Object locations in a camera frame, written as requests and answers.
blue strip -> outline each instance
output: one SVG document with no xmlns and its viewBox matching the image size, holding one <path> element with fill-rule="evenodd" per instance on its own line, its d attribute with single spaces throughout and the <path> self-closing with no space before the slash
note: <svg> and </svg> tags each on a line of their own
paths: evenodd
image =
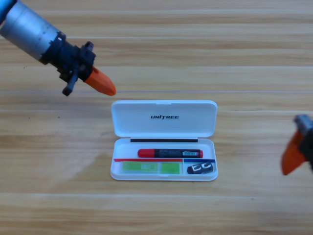
<svg viewBox="0 0 313 235">
<path fill-rule="evenodd" d="M 184 158 L 184 163 L 215 163 L 214 159 L 198 159 L 198 158 Z"/>
</svg>

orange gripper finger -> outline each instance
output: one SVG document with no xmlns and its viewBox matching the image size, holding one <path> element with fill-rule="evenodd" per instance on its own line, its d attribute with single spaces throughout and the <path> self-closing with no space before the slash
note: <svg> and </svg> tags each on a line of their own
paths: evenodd
<svg viewBox="0 0 313 235">
<path fill-rule="evenodd" d="M 302 140 L 302 134 L 297 131 L 288 143 L 281 161 L 282 172 L 284 175 L 290 174 L 302 163 L 306 162 L 305 156 L 299 151 L 299 145 Z"/>
<path fill-rule="evenodd" d="M 110 78 L 104 73 L 92 67 L 92 73 L 85 81 L 88 85 L 94 88 L 96 91 L 107 95 L 115 95 L 116 88 Z"/>
</svg>

unitree logo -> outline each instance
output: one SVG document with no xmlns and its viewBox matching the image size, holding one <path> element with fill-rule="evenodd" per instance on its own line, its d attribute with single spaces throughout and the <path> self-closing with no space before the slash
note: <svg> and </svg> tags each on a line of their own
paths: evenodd
<svg viewBox="0 0 313 235">
<path fill-rule="evenodd" d="M 179 119 L 179 116 L 151 116 L 151 119 Z"/>
</svg>

open case lid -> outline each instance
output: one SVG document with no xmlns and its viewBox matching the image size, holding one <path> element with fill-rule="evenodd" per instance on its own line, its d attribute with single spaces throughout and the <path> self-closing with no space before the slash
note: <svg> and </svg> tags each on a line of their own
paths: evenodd
<svg viewBox="0 0 313 235">
<path fill-rule="evenodd" d="M 191 139 L 212 136 L 217 104 L 211 100 L 120 100 L 112 104 L 120 137 Z"/>
</svg>

wooden table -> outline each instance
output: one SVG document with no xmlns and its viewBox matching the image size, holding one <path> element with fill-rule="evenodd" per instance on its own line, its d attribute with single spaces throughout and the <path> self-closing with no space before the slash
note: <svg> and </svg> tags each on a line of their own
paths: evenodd
<svg viewBox="0 0 313 235">
<path fill-rule="evenodd" d="M 77 83 L 0 39 L 0 233 L 311 235 L 313 175 L 283 176 L 293 117 L 313 116 L 311 0 L 25 0 L 116 84 Z M 110 105 L 210 99 L 213 182 L 111 178 Z"/>
</svg>

